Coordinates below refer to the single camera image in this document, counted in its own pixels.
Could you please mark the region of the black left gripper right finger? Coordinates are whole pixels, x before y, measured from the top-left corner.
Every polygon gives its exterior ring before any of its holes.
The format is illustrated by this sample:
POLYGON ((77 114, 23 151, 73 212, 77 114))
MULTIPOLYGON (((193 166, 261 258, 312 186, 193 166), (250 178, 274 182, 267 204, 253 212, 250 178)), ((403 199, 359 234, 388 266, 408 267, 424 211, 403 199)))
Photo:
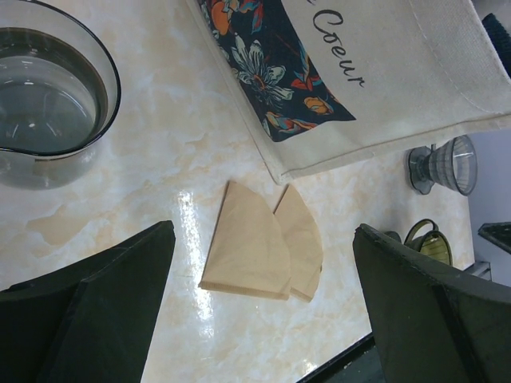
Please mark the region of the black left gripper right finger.
POLYGON ((388 382, 508 382, 510 289, 361 224, 353 252, 388 382))

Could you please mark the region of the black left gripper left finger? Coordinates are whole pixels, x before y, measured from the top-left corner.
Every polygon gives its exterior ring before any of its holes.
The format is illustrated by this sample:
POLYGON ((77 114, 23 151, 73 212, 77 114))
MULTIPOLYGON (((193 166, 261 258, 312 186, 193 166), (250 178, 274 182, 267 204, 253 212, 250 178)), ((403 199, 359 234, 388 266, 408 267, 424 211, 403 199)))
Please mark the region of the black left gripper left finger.
POLYGON ((141 380, 176 237, 161 221, 1 292, 4 382, 141 380))

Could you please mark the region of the olive green coffee dripper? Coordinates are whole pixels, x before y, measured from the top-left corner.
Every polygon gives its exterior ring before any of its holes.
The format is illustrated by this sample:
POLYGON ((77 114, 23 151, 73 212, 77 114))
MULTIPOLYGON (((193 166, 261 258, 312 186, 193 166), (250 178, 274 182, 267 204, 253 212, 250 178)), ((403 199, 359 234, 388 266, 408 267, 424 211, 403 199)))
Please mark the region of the olive green coffee dripper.
POLYGON ((453 255, 447 238, 439 231, 432 219, 422 219, 412 226, 404 244, 413 250, 435 259, 446 265, 453 265, 453 255), (432 229, 424 235, 416 236, 423 227, 430 225, 432 229))

